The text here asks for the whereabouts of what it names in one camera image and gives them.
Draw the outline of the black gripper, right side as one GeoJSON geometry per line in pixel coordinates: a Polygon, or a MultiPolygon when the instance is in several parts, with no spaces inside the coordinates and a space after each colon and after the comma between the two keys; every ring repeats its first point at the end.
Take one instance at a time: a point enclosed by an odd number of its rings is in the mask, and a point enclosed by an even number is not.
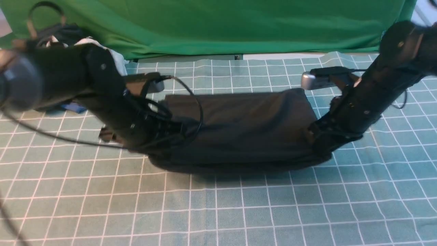
{"type": "Polygon", "coordinates": [[[423,76],[413,65],[393,67],[376,58],[359,84],[348,90],[333,110],[308,126],[307,141],[312,151],[329,159],[335,150],[362,139],[381,114],[423,76]]]}

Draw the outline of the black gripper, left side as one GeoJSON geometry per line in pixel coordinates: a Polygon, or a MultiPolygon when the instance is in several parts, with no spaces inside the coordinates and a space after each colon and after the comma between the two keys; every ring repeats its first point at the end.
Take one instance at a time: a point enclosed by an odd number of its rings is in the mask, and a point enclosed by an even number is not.
{"type": "Polygon", "coordinates": [[[182,123],[153,115],[125,87],[81,95],[79,103],[103,122],[130,151],[156,154],[184,142],[185,127],[182,123]]]}

